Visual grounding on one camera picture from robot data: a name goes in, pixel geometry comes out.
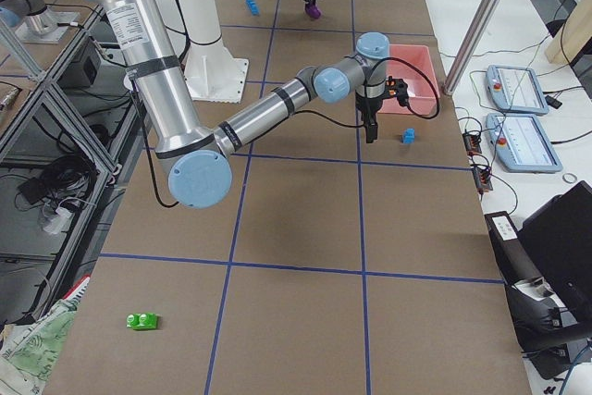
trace cardboard table surface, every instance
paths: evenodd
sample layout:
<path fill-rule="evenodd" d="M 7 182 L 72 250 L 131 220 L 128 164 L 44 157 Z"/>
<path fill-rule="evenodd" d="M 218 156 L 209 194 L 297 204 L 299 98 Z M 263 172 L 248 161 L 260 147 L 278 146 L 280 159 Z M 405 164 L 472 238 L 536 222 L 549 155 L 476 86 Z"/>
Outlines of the cardboard table surface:
<path fill-rule="evenodd" d="M 216 0 L 226 47 L 252 60 L 240 105 L 339 60 L 363 31 L 430 48 L 424 0 Z M 227 198 L 166 210 L 142 157 L 47 395 L 528 394 L 451 100 L 380 140 L 298 115 L 230 158 Z M 353 99 L 310 108 L 356 122 Z M 417 140 L 401 143 L 414 127 Z M 166 179 L 158 171 L 163 199 Z M 155 331 L 126 316 L 156 312 Z"/>

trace power adapter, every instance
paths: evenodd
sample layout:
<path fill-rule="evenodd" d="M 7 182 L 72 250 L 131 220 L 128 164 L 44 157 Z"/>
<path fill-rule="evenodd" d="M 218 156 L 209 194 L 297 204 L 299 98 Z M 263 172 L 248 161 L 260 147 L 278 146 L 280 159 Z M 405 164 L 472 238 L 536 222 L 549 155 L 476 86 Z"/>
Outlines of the power adapter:
<path fill-rule="evenodd" d="M 552 106 L 553 108 L 555 108 L 556 110 L 563 105 L 563 102 L 558 101 L 557 99 L 555 99 L 553 96 L 549 96 L 546 95 L 545 96 L 545 101 L 547 102 L 548 106 Z"/>
<path fill-rule="evenodd" d="M 20 184 L 17 189 L 31 205 L 37 204 L 48 193 L 45 184 L 39 178 L 28 179 Z"/>

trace blue toy block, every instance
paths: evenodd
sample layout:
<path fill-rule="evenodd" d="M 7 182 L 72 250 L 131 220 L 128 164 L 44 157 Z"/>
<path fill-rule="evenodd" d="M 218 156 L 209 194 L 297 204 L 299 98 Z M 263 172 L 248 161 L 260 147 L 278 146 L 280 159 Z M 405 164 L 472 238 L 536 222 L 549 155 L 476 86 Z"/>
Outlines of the blue toy block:
<path fill-rule="evenodd" d="M 412 143 L 415 141 L 415 130 L 414 129 L 407 129 L 403 133 L 403 143 Z"/>
<path fill-rule="evenodd" d="M 254 0 L 244 0 L 244 3 L 247 4 L 251 14 L 254 16 L 259 16 L 259 8 L 257 7 L 257 3 Z"/>

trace blue joint cap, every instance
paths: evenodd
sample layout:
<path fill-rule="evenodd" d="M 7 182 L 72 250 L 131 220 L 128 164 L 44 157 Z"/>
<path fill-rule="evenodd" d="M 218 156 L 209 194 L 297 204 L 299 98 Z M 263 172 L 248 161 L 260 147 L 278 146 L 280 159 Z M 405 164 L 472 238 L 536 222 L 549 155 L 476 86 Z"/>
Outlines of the blue joint cap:
<path fill-rule="evenodd" d="M 355 49 L 362 56 L 383 59 L 390 56 L 389 38 L 380 32 L 367 32 L 360 36 Z"/>
<path fill-rule="evenodd" d="M 10 28 L 16 27 L 20 22 L 20 17 L 6 8 L 0 8 L 0 19 Z"/>
<path fill-rule="evenodd" d="M 224 155 L 198 150 L 182 156 L 168 174 L 168 188 L 183 205 L 206 208 L 228 194 L 232 170 Z"/>
<path fill-rule="evenodd" d="M 257 3 L 255 0 L 244 0 L 244 3 L 247 4 L 247 7 L 251 11 L 251 14 L 254 16 L 259 16 L 259 8 L 257 7 Z"/>
<path fill-rule="evenodd" d="M 407 129 L 403 133 L 403 143 L 412 143 L 415 141 L 415 130 L 414 129 Z"/>
<path fill-rule="evenodd" d="M 325 68 L 313 81 L 314 89 L 324 102 L 334 104 L 350 93 L 350 80 L 336 68 Z"/>

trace white pole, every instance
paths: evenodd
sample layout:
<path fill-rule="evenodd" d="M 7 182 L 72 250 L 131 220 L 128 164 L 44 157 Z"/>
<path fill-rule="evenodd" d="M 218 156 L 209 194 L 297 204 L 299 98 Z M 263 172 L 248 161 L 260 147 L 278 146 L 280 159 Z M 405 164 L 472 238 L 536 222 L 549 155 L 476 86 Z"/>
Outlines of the white pole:
<path fill-rule="evenodd" d="M 240 102 L 249 61 L 234 59 L 222 41 L 215 0 L 179 0 L 191 50 L 185 77 L 191 97 Z"/>

